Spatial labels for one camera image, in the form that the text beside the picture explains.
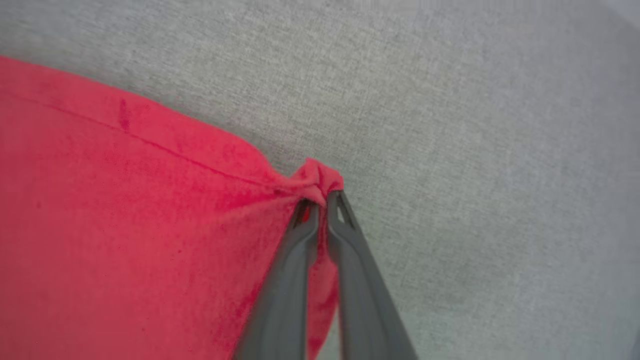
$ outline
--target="red towel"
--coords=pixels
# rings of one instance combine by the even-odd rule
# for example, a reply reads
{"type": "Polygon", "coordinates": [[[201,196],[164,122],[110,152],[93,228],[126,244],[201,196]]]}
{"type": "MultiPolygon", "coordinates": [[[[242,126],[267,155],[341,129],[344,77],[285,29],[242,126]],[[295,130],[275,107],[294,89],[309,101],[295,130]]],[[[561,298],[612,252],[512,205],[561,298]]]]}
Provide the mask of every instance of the red towel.
{"type": "MultiPolygon", "coordinates": [[[[286,178],[230,133],[0,58],[0,359],[228,359],[296,203],[342,186],[316,160],[286,178]]],[[[322,232],[311,358],[336,303],[322,232]]]]}

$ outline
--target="textured fabric background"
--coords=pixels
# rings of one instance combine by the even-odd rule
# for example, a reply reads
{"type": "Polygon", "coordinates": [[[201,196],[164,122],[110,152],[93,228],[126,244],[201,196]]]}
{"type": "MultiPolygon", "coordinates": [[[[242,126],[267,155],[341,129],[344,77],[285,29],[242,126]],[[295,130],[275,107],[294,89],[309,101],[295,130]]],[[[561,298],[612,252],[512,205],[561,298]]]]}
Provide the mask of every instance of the textured fabric background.
{"type": "Polygon", "coordinates": [[[340,170],[423,359],[630,358],[640,32],[592,0],[382,3],[5,0],[0,51],[232,131],[286,174],[340,170]]]}

